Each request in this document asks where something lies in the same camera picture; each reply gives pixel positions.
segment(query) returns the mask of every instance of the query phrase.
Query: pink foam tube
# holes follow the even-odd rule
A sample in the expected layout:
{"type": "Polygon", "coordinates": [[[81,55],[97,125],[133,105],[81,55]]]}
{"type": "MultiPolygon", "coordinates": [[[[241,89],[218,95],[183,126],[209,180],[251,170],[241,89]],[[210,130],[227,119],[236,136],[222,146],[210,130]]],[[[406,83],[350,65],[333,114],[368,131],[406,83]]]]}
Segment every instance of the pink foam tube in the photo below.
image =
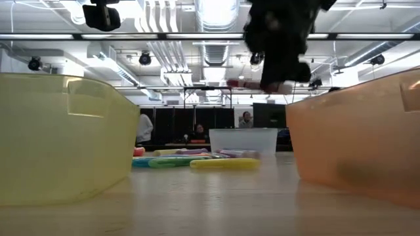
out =
{"type": "Polygon", "coordinates": [[[231,151],[231,150],[216,150],[217,153],[227,155],[231,158],[241,157],[242,152],[240,151],[231,151]]]}
{"type": "Polygon", "coordinates": [[[259,158],[257,151],[246,150],[217,150],[217,153],[229,155],[230,157],[259,158]]]}
{"type": "Polygon", "coordinates": [[[201,149],[190,149],[190,150],[179,150],[177,151],[177,154],[201,154],[201,153],[208,153],[209,151],[205,148],[201,149]]]}

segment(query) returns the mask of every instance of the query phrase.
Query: woman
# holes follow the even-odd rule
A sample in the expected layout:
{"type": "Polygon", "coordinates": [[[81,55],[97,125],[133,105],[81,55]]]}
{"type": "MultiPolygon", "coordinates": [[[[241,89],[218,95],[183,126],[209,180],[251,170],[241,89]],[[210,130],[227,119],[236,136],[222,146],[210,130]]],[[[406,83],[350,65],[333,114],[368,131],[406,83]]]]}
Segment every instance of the woman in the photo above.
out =
{"type": "Polygon", "coordinates": [[[206,140],[208,141],[209,136],[204,132],[204,128],[201,124],[196,124],[194,132],[190,136],[190,140],[206,140]]]}
{"type": "Polygon", "coordinates": [[[248,111],[245,111],[242,114],[242,120],[239,123],[239,128],[253,128],[254,121],[252,120],[251,114],[248,111]]]}

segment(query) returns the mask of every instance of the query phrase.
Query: white shirt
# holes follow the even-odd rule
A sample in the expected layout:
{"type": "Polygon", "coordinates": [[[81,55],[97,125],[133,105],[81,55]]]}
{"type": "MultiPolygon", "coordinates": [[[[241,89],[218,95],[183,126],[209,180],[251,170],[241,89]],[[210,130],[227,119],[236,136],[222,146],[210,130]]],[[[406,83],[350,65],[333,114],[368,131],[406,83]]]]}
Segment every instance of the white shirt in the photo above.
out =
{"type": "Polygon", "coordinates": [[[153,124],[149,117],[145,114],[141,114],[138,119],[137,125],[137,142],[150,141],[151,134],[153,131],[153,124]]]}

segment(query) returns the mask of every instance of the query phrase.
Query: orange plastic bin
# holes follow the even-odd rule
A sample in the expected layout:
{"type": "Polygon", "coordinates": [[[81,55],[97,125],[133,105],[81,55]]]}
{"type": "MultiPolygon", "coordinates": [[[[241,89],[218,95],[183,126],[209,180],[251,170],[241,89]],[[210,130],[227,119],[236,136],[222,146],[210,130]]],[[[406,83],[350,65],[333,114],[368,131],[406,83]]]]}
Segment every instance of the orange plastic bin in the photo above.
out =
{"type": "Polygon", "coordinates": [[[420,69],[290,104],[286,114],[303,180],[420,208],[420,69]]]}

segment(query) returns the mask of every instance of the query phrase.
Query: security camera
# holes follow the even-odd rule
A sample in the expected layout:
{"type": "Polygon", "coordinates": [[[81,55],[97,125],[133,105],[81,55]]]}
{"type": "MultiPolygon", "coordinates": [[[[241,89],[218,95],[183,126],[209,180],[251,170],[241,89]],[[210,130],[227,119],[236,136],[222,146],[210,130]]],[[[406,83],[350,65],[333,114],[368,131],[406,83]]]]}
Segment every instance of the security camera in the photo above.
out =
{"type": "Polygon", "coordinates": [[[119,3],[119,0],[91,0],[91,5],[83,5],[86,25],[100,31],[113,31],[121,27],[118,11],[106,5],[119,3]]]}
{"type": "Polygon", "coordinates": [[[312,82],[309,83],[309,90],[315,90],[319,86],[322,86],[322,80],[320,78],[315,78],[312,82]]]}
{"type": "Polygon", "coordinates": [[[257,52],[253,53],[249,63],[253,66],[259,65],[264,60],[264,53],[257,52]]]}
{"type": "Polygon", "coordinates": [[[32,71],[39,71],[42,69],[41,58],[38,56],[32,56],[32,59],[28,63],[28,68],[32,71]]]}
{"type": "Polygon", "coordinates": [[[150,53],[148,51],[142,52],[142,55],[138,59],[138,62],[142,66],[149,66],[152,63],[152,59],[150,58],[150,53]]]}
{"type": "Polygon", "coordinates": [[[380,55],[372,58],[369,61],[369,63],[372,64],[372,65],[382,65],[382,64],[385,63],[385,57],[382,54],[380,54],[380,55]]]}

